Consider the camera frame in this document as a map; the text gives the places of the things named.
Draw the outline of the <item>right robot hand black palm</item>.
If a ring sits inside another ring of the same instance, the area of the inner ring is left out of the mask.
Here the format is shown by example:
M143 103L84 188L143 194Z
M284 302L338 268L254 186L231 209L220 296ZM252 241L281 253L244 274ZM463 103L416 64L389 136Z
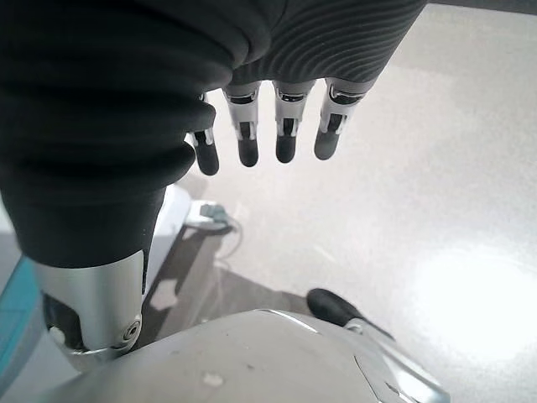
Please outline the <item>right robot hand black palm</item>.
M44 323L79 370L136 343L168 185L219 168L206 94L223 91L243 165L258 92L275 91L276 155L294 158L306 98L326 97L315 156L341 133L422 1L4 1L1 196L36 264Z

